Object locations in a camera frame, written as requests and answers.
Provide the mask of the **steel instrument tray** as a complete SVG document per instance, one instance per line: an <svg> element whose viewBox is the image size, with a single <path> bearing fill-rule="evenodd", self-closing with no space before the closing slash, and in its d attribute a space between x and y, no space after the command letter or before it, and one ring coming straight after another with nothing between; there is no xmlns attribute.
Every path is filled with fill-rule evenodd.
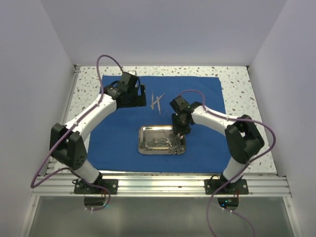
<svg viewBox="0 0 316 237"><path fill-rule="evenodd" d="M169 145L163 133L165 131L170 135L174 144L176 134L173 133L172 125L145 125L139 129L138 133L138 151L143 155L180 155L169 152ZM186 151L186 137L182 137L182 147Z"/></svg>

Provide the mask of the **blue cloth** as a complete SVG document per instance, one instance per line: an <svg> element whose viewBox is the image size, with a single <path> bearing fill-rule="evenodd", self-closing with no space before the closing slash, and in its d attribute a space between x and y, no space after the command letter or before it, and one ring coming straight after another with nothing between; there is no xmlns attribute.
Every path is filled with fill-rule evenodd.
<svg viewBox="0 0 316 237"><path fill-rule="evenodd" d="M212 77L140 78L145 85L144 107L120 108L107 116L90 135L88 160L98 170L131 172L220 173L227 166L230 153L226 138L202 125L193 125L186 136L182 155L143 155L138 151L138 132L144 125L170 125L170 102L181 95L188 103L204 102L209 108L225 112L221 83ZM151 95L160 99L161 114Z"/></svg>

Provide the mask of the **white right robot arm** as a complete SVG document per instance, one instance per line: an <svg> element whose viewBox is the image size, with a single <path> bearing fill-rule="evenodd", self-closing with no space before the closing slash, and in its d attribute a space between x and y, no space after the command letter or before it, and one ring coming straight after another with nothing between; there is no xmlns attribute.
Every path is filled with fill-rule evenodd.
<svg viewBox="0 0 316 237"><path fill-rule="evenodd" d="M209 179L210 188L225 194L237 190L242 179L242 169L264 147L264 140L252 118L248 115L230 117L206 107L203 103L189 104L182 96L170 102L173 131L178 136L191 132L191 125L198 124L225 136L231 158L219 179Z"/></svg>

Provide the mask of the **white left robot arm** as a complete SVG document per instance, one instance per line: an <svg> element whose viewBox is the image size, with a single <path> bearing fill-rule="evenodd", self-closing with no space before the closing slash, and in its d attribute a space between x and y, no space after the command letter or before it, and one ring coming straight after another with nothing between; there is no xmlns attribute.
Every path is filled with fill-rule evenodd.
<svg viewBox="0 0 316 237"><path fill-rule="evenodd" d="M50 155L85 180L92 194L102 190L99 171L88 161L84 141L107 116L120 108L146 106L145 86L140 79L123 72L120 80L101 87L100 94L81 114L65 125L55 124L50 135Z"/></svg>

